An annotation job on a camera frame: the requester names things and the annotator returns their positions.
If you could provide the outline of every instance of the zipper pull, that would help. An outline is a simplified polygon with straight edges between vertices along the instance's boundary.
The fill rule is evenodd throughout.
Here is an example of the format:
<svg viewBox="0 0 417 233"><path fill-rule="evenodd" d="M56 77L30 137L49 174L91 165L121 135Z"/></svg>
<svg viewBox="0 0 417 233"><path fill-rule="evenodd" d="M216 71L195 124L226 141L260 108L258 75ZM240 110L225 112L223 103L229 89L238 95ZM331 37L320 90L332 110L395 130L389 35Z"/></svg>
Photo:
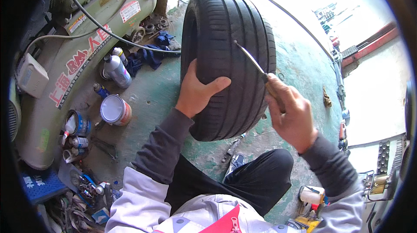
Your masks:
<svg viewBox="0 0 417 233"><path fill-rule="evenodd" d="M236 217L232 217L232 230L230 231L230 233L242 233L242 231L240 231L238 224L237 224L237 218Z"/></svg>

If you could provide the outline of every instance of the knee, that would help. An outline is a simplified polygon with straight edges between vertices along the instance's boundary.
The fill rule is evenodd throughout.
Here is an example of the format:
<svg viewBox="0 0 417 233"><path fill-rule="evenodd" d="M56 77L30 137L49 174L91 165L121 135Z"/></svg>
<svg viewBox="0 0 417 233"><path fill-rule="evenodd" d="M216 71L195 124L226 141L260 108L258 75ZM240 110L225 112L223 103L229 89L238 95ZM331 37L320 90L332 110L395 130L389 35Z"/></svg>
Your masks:
<svg viewBox="0 0 417 233"><path fill-rule="evenodd" d="M292 170L294 159L289 151L285 149L274 149L271 151L271 157L274 158L274 161L279 163L280 168L289 171Z"/></svg>

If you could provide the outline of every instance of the screwdriver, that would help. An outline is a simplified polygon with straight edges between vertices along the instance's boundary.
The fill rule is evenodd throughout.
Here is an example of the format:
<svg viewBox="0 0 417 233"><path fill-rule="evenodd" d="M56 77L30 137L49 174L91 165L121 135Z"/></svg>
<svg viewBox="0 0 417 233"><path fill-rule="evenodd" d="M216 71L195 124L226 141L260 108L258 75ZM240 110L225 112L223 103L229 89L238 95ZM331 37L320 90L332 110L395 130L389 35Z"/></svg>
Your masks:
<svg viewBox="0 0 417 233"><path fill-rule="evenodd" d="M233 41L242 51L243 53L252 61L252 63L256 66L256 68L262 73L262 80L265 83L265 88L268 90L268 93L275 98L278 106L279 106L279 110L281 111L281 113L285 113L285 105L283 103L283 101L281 100L281 98L279 97L279 95L276 93L276 91L274 90L274 88L272 87L271 83L268 82L268 73L265 73L265 71L261 68L261 66L258 64L258 62L256 62L256 60L252 57L252 55L241 45L239 45L239 43L237 43L237 40Z"/></svg>

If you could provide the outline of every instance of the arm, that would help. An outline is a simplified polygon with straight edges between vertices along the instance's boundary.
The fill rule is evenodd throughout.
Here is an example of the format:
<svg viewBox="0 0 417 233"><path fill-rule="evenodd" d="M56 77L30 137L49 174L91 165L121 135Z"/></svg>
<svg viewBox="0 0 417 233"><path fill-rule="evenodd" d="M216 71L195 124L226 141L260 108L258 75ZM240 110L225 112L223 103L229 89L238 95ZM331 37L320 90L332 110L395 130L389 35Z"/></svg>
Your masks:
<svg viewBox="0 0 417 233"><path fill-rule="evenodd" d="M269 74L268 81L286 109L286 113L281 114L274 98L266 96L274 129L307 161L331 202L320 211L323 221L314 232L359 232L364 204L363 187L356 170L347 157L314 128L310 101L273 74Z"/></svg>
<svg viewBox="0 0 417 233"><path fill-rule="evenodd" d="M181 146L194 124L190 118L206 107L212 95L231 83L230 79L220 77L204 85L197 79L195 70L196 60L184 77L177 105L151 132L130 167L125 168L121 197L111 207L106 232L150 233L153 226L169 218L171 206L165 197Z"/></svg>

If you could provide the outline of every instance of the shoe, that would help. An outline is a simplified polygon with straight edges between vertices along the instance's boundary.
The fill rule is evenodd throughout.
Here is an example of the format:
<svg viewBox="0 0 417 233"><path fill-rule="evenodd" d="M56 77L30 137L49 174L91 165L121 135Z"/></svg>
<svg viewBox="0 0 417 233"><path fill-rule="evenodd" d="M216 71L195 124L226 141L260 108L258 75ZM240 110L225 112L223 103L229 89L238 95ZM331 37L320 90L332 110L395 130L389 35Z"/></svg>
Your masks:
<svg viewBox="0 0 417 233"><path fill-rule="evenodd" d="M224 180L226 177L231 174L237 167L240 167L242 165L246 164L245 156L241 153L237 153L233 155L232 159L230 160L230 166L229 169L226 172L226 175L223 178L222 183L224 183Z"/></svg>

